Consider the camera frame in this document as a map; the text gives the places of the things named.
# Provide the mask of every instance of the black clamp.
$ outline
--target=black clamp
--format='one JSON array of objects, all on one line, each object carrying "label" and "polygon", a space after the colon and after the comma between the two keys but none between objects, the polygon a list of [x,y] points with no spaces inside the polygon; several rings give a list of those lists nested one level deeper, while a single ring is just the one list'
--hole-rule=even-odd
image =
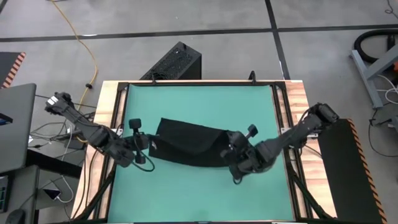
[{"label": "black clamp", "polygon": [[251,72],[250,72],[249,80],[251,80],[251,83],[252,83],[253,85],[256,85],[256,84],[257,84],[256,73],[255,73],[254,71],[251,71]]}]

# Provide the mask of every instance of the black computer case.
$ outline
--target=black computer case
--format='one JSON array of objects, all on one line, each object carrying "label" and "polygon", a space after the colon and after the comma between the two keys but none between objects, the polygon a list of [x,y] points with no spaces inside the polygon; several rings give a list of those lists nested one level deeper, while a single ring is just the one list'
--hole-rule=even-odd
[{"label": "black computer case", "polygon": [[201,53],[178,42],[141,80],[201,80]]}]

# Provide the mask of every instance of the black floor line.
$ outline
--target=black floor line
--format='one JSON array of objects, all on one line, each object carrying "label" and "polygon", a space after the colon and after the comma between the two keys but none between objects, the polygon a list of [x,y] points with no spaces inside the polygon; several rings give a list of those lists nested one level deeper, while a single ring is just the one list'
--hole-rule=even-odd
[{"label": "black floor line", "polygon": [[[185,30],[166,32],[142,32],[126,34],[98,34],[79,35],[81,40],[134,38],[134,37],[170,37],[181,35],[214,35],[214,34],[256,34],[270,32],[271,28],[247,28],[247,29],[213,29],[213,30]],[[75,40],[74,35],[50,36],[50,37],[10,37],[0,38],[0,42],[30,42],[30,41],[51,41],[51,40]]]},{"label": "black floor line", "polygon": [[292,27],[278,28],[278,32],[314,32],[334,30],[366,30],[366,29],[396,29],[398,24],[361,25],[361,26],[328,26],[328,27]]},{"label": "black floor line", "polygon": [[[367,30],[367,29],[398,29],[398,24],[363,25],[363,26],[330,26],[330,27],[291,27],[291,28],[243,28],[243,29],[214,29],[214,30],[182,30],[165,32],[139,32],[123,34],[79,35],[81,40],[135,38],[135,37],[172,37],[181,35],[214,35],[214,34],[258,34],[268,32],[315,32],[334,30]],[[47,37],[3,37],[0,42],[32,42],[75,40],[74,35],[47,36]]]},{"label": "black floor line", "polygon": [[272,35],[274,36],[276,51],[280,62],[280,68],[282,69],[282,75],[285,80],[290,80],[289,69],[287,68],[285,53],[282,47],[282,42],[280,41],[279,33],[277,31],[277,25],[274,11],[272,10],[271,0],[265,0],[265,2],[269,16],[269,22],[271,23]]},{"label": "black floor line", "polygon": [[6,6],[8,0],[2,0],[2,2],[0,3],[0,14],[2,12],[2,10],[4,9],[4,7]]}]

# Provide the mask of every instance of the wooden frame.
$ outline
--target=wooden frame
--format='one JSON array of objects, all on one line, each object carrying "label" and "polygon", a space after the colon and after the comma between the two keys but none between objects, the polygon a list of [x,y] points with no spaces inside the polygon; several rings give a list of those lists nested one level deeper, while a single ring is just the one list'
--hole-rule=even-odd
[{"label": "wooden frame", "polygon": [[[118,116],[116,117],[116,126],[119,125],[119,123],[122,120],[122,114],[123,114],[123,106],[124,103],[117,103],[116,102],[116,95],[118,92],[118,86],[120,83],[136,83],[138,85],[151,85],[153,84],[152,81],[149,80],[139,80],[139,81],[105,81],[103,83],[101,93],[99,96],[98,100],[98,107],[96,110],[96,115],[94,122],[98,124],[103,124],[106,126],[111,126],[112,118],[113,118],[113,113],[115,110],[118,111]],[[289,100],[289,106],[290,106],[290,111],[292,115],[292,120],[294,123],[297,123],[298,120],[300,119],[302,113],[308,108],[308,102],[307,102],[307,97],[305,95],[305,90],[303,87],[303,83],[301,81],[280,81],[280,80],[258,80],[258,83],[270,83],[270,82],[277,82],[285,86],[285,92],[287,93],[287,97]],[[243,84],[243,85],[249,85],[253,83],[252,80],[159,80],[156,83],[163,84],[163,85],[184,85],[187,83],[203,83],[204,85],[211,85],[211,84],[217,84],[217,83],[236,83],[236,84]],[[279,105],[281,108],[281,115],[283,117],[283,122],[284,126],[288,126],[288,111],[285,109],[284,105],[284,100],[282,96],[282,91],[279,89],[278,90],[278,99],[279,99]],[[121,101],[124,101],[124,94],[120,95]],[[317,141],[309,141],[308,145],[314,149],[316,149],[319,152],[319,147]],[[100,178],[103,170],[103,164],[104,164],[104,156],[97,153],[94,156],[95,149],[93,149],[91,146],[88,146],[87,152],[86,152],[86,173],[89,172],[89,164],[91,163],[91,160],[93,159],[92,162],[92,169],[91,169],[91,179],[88,180],[88,175],[86,175],[86,185],[90,182],[90,191],[88,192],[88,202],[93,198],[95,193],[97,192],[99,188],[99,183],[100,183]],[[327,213],[329,213],[331,216],[335,216],[335,208],[333,205],[333,201],[331,198],[331,193],[330,189],[328,186],[328,181],[325,173],[325,168],[323,166],[322,160],[317,157],[316,155],[312,154],[312,152],[307,151],[303,149],[303,154],[301,156],[302,159],[302,167],[304,170],[304,175],[305,175],[305,180],[307,183],[307,188],[311,192],[311,194],[315,197],[315,199],[318,201],[318,203],[325,209]],[[84,185],[84,176],[83,173],[81,175],[81,179],[79,181],[79,186],[78,190],[76,193],[76,198],[75,198],[75,204],[73,206],[73,211],[72,214],[74,215],[79,203],[81,200],[83,200],[83,205],[80,207],[80,209],[77,212],[77,215],[79,215],[85,208],[85,202],[86,202],[86,193],[83,195],[83,185]],[[299,200],[299,208],[300,208],[300,214],[302,217],[305,217],[305,206],[303,202],[303,197],[301,195],[301,192],[299,189],[296,187],[296,192],[297,192],[297,198]],[[109,197],[109,189],[105,192],[103,199],[101,201],[101,206],[99,210],[99,216],[98,218],[104,218],[107,213],[107,207],[108,207],[108,197]]]}]

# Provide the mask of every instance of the black stand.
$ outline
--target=black stand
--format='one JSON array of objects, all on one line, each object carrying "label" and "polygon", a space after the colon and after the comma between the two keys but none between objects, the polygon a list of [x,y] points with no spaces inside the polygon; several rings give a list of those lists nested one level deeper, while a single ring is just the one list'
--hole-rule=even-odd
[{"label": "black stand", "polygon": [[25,166],[37,165],[40,169],[56,172],[60,175],[67,175],[79,179],[81,167],[63,162],[58,159],[43,155],[39,152],[28,149],[26,152]]}]

